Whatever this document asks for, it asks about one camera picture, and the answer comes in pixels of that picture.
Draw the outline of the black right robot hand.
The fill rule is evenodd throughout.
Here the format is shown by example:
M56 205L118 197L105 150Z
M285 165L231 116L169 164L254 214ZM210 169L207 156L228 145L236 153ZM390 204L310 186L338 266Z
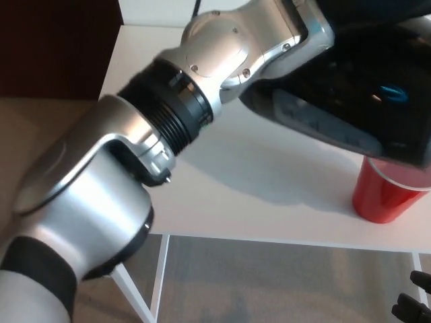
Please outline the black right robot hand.
M430 295L430 274L412 271L411 282ZM430 323L430 308L406 293L400 293L397 303L392 307L392 315L406 323Z

